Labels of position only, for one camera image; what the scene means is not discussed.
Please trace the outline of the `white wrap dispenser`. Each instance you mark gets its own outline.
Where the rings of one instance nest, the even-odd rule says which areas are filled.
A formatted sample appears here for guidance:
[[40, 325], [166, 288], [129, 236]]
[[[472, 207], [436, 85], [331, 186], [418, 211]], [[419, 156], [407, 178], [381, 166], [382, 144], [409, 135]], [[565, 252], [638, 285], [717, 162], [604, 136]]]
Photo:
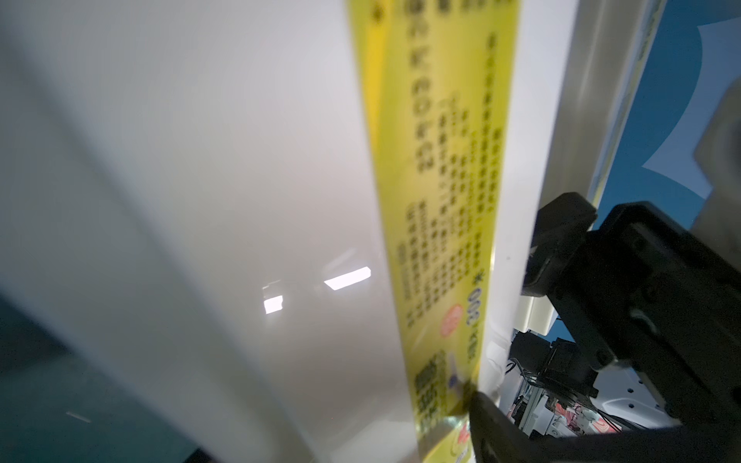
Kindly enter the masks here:
[[5, 1], [1, 292], [220, 462], [469, 462], [662, 1]]

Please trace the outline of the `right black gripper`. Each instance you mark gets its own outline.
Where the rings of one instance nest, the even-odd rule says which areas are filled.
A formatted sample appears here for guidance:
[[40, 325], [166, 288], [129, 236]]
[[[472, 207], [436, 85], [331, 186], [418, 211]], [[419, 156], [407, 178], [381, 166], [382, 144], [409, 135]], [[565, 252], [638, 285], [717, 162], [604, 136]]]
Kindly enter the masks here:
[[740, 424], [740, 275], [653, 204], [604, 220], [565, 193], [538, 212], [522, 292], [566, 340], [513, 338], [533, 386], [624, 428]]

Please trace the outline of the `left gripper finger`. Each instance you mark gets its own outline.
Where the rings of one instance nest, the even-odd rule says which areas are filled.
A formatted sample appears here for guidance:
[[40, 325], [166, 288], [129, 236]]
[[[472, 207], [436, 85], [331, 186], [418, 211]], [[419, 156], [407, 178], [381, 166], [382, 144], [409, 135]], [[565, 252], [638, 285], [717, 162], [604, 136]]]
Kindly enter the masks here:
[[531, 440], [483, 393], [472, 396], [478, 462], [738, 462], [740, 427], [699, 424]]

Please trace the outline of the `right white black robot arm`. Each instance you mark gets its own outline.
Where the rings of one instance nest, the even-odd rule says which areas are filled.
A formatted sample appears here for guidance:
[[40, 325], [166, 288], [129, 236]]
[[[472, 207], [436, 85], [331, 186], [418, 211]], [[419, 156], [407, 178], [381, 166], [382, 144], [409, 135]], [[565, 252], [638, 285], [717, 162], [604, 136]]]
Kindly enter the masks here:
[[711, 193], [684, 229], [648, 202], [604, 220], [575, 192], [536, 218], [522, 292], [554, 306], [571, 341], [519, 335], [511, 358], [540, 387], [596, 403], [596, 379], [631, 368], [683, 424], [740, 419], [740, 86], [694, 151]]

